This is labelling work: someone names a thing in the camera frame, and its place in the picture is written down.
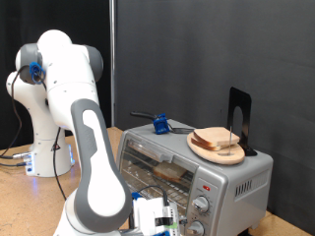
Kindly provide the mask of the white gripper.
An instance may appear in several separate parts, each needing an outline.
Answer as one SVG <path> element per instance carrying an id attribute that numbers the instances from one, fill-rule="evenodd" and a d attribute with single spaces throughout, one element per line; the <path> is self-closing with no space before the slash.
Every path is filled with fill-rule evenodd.
<path id="1" fill-rule="evenodd" d="M 177 204 L 163 203 L 163 198 L 133 201 L 134 223 L 144 236 L 180 236 L 180 225 L 186 225 L 187 219 L 179 219 Z"/>

